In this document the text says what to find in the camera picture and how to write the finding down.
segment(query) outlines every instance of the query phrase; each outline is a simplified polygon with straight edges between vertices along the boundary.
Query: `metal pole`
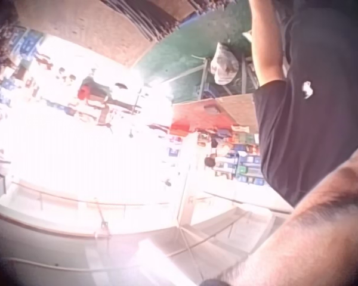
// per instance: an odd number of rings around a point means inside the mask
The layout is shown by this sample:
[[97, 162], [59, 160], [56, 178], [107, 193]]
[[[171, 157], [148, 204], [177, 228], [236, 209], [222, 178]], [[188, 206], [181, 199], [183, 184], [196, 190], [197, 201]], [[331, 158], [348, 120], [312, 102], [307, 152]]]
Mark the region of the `metal pole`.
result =
[[203, 94], [203, 91], [204, 91], [204, 84], [207, 81], [207, 75], [208, 75], [208, 60], [205, 59], [204, 60], [204, 66], [203, 66], [202, 81], [200, 82], [200, 90], [199, 90], [199, 94], [197, 95], [197, 100], [202, 99], [202, 94]]
[[109, 242], [109, 239], [112, 236], [111, 233], [110, 233], [110, 230], [109, 230], [109, 223], [105, 220], [105, 218], [104, 218], [104, 216], [102, 214], [101, 207], [98, 204], [97, 199], [95, 199], [95, 200], [96, 200], [95, 204], [97, 205], [98, 212], [100, 213], [100, 216], [101, 216], [101, 229], [105, 229], [105, 231], [107, 232], [107, 242]]
[[225, 85], [222, 85], [222, 87], [224, 88], [224, 90], [225, 90], [229, 95], [233, 95], [232, 92], [229, 90], [228, 87], [226, 87]]
[[246, 74], [246, 61], [244, 53], [242, 53], [241, 57], [241, 94], [246, 94], [246, 81], [248, 75]]
[[191, 257], [191, 259], [192, 259], [193, 264], [195, 265], [197, 271], [199, 272], [199, 275], [200, 275], [200, 277], [202, 278], [202, 281], [204, 281], [204, 275], [203, 275], [203, 273], [202, 273], [202, 270], [201, 270], [199, 264], [197, 263], [197, 261], [196, 261], [194, 255], [193, 255], [193, 253], [192, 253], [192, 250], [191, 250], [191, 248], [190, 248], [190, 246], [189, 246], [189, 243], [188, 243], [188, 241], [187, 241], [186, 236], [184, 235], [183, 231], [181, 230], [181, 226], [179, 225], [179, 221], [177, 221], [177, 222], [178, 222], [178, 229], [179, 229], [179, 231], [180, 231], [180, 234], [181, 234], [182, 239], [184, 240], [184, 244], [186, 245], [186, 249], [187, 249], [187, 251], [188, 251], [189, 254], [190, 254], [190, 257]]
[[134, 104], [134, 106], [132, 107], [131, 115], [134, 115], [135, 108], [136, 108], [136, 106], [137, 106], [137, 104], [138, 104], [138, 100], [139, 100], [140, 95], [141, 95], [141, 91], [138, 92], [137, 100], [135, 100], [135, 104]]
[[228, 238], [231, 237], [233, 226], [234, 226], [234, 223], [232, 223], [232, 225], [231, 225], [231, 228], [230, 228], [229, 233], [228, 233]]
[[247, 68], [247, 74], [251, 78], [252, 83], [255, 86], [255, 89], [258, 89], [258, 87], [259, 87], [258, 80], [257, 80], [256, 76], [254, 75], [250, 66], [248, 66], [248, 68]]
[[202, 70], [203, 68], [204, 68], [204, 64], [202, 64], [201, 66], [194, 67], [192, 69], [186, 70], [185, 72], [179, 74], [176, 77], [173, 77], [172, 79], [168, 79], [168, 80], [165, 80], [164, 82], [161, 82], [160, 85], [163, 84], [163, 83], [173, 82], [174, 80], [180, 79], [183, 76], [188, 76], [189, 74], [196, 73], [199, 70]]
[[181, 212], [181, 208], [182, 208], [182, 205], [183, 205], [184, 192], [186, 191], [187, 180], [189, 178], [189, 173], [190, 173], [190, 166], [188, 168], [188, 171], [186, 172], [186, 177], [184, 179], [183, 189], [181, 191], [180, 202], [179, 202], [178, 212], [177, 212], [177, 221], [180, 221], [180, 212]]

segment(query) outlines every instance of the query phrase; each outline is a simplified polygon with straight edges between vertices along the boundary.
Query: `black t-shirt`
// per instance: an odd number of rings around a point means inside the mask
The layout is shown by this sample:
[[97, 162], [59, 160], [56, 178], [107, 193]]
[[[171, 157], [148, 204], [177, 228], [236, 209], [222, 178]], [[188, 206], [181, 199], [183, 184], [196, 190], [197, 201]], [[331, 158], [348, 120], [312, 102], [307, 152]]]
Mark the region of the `black t-shirt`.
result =
[[288, 77], [254, 101], [263, 175], [294, 206], [358, 148], [358, 21], [308, 8], [287, 29]]

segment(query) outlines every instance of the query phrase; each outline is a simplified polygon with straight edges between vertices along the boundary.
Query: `hanging item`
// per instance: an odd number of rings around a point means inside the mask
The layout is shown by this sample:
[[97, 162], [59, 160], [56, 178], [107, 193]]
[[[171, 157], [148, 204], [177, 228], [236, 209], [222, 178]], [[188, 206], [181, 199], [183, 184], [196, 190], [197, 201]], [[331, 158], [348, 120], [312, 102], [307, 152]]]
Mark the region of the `hanging item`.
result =
[[198, 14], [203, 14], [208, 11], [215, 11], [219, 8], [225, 7], [235, 0], [187, 0], [189, 4], [196, 10]]
[[101, 0], [128, 18], [150, 42], [160, 41], [178, 26], [177, 20], [148, 0]]
[[215, 83], [230, 83], [239, 71], [239, 62], [225, 45], [217, 43], [216, 53], [211, 61], [211, 73], [215, 75]]

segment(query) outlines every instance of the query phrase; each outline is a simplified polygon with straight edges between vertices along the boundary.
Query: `ceiling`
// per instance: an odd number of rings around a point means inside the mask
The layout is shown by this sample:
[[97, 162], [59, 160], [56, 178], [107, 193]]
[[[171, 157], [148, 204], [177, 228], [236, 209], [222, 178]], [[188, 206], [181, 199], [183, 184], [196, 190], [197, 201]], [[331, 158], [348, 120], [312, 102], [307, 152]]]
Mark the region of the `ceiling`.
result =
[[[209, 114], [205, 107], [215, 106], [219, 114]], [[230, 129], [231, 125], [247, 126], [252, 133], [258, 132], [252, 94], [232, 95], [216, 100], [209, 98], [194, 102], [174, 104], [172, 129], [193, 132], [199, 129]]]
[[[100, 0], [15, 0], [20, 23], [91, 49], [127, 67], [153, 45]], [[194, 10], [187, 0], [150, 0], [178, 21]]]

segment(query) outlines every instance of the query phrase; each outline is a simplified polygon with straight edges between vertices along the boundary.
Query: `metal railing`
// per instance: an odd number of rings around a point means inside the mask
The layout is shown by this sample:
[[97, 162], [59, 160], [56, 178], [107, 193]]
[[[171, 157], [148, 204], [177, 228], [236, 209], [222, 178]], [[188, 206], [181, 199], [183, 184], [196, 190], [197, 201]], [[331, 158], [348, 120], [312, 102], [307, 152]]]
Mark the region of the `metal railing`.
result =
[[44, 200], [46, 199], [46, 197], [52, 197], [52, 198], [57, 198], [60, 200], [65, 200], [65, 201], [72, 201], [72, 202], [76, 202], [76, 203], [84, 203], [86, 205], [93, 205], [95, 206], [95, 208], [98, 210], [98, 214], [99, 217], [101, 218], [101, 229], [104, 229], [107, 232], [107, 236], [111, 237], [111, 233], [109, 230], [109, 221], [105, 219], [104, 215], [103, 215], [103, 209], [102, 207], [121, 207], [123, 208], [123, 219], [126, 219], [126, 210], [129, 207], [151, 207], [151, 206], [170, 206], [171, 203], [170, 202], [157, 202], [157, 203], [105, 203], [102, 201], [98, 201], [98, 198], [94, 198], [93, 200], [83, 200], [83, 199], [79, 199], [79, 198], [72, 198], [72, 197], [67, 197], [61, 194], [54, 194], [52, 192], [46, 192], [46, 191], [41, 191], [39, 189], [36, 188], [32, 188], [29, 187], [27, 185], [18, 183], [18, 182], [12, 182], [13, 185], [17, 185], [20, 188], [24, 188], [27, 191], [32, 191], [35, 192], [37, 194], [39, 194], [39, 202], [40, 202], [40, 210], [43, 211], [44, 210]]
[[253, 204], [253, 203], [246, 203], [244, 201], [239, 201], [239, 200], [235, 200], [234, 198], [227, 198], [227, 197], [223, 197], [222, 195], [217, 195], [217, 194], [213, 194], [211, 192], [204, 192], [208, 195], [211, 195], [215, 198], [220, 198], [222, 200], [227, 200], [227, 201], [231, 201], [232, 203], [235, 203], [235, 204], [249, 204], [251, 206], [255, 206], [255, 207], [263, 207], [265, 209], [268, 209], [270, 210], [272, 213], [279, 213], [279, 214], [282, 214], [282, 215], [291, 215], [292, 212], [290, 211], [285, 211], [285, 210], [278, 210], [278, 209], [273, 209], [273, 208], [270, 208], [270, 207], [267, 207], [267, 206], [260, 206], [258, 204]]
[[[223, 231], [225, 231], [228, 228], [232, 228], [233, 225], [238, 222], [241, 218], [243, 218], [246, 214], [248, 214], [248, 212], [241, 214], [239, 217], [237, 217], [236, 219], [234, 219], [232, 222], [230, 222], [229, 224], [227, 224], [226, 226], [220, 228], [218, 231], [215, 231], [213, 234], [208, 235], [206, 238], [201, 239], [200, 241], [197, 241], [196, 243], [193, 243], [191, 245], [187, 245], [186, 247], [183, 247], [179, 250], [173, 251], [169, 254], [166, 254], [165, 257], [166, 258], [172, 258], [174, 256], [177, 256], [179, 254], [182, 254], [186, 251], [189, 251], [203, 243], [206, 243], [207, 241], [209, 241], [210, 239], [216, 237], [218, 234], [222, 233]], [[141, 267], [141, 264], [133, 264], [133, 265], [129, 265], [129, 266], [122, 266], [122, 267], [108, 267], [108, 268], [66, 268], [66, 267], [59, 267], [59, 266], [53, 266], [53, 265], [46, 265], [43, 263], [38, 263], [38, 262], [33, 262], [33, 261], [29, 261], [26, 259], [19, 259], [19, 258], [14, 258], [14, 257], [6, 257], [3, 258], [5, 261], [8, 261], [10, 263], [21, 263], [21, 264], [25, 264], [25, 265], [32, 265], [35, 267], [39, 267], [39, 268], [46, 268], [46, 269], [52, 269], [52, 270], [57, 270], [57, 271], [65, 271], [65, 272], [86, 272], [86, 273], [94, 273], [94, 272], [109, 272], [109, 271], [119, 271], [119, 270], [124, 270], [124, 269], [131, 269], [131, 268], [137, 268], [137, 267]]]

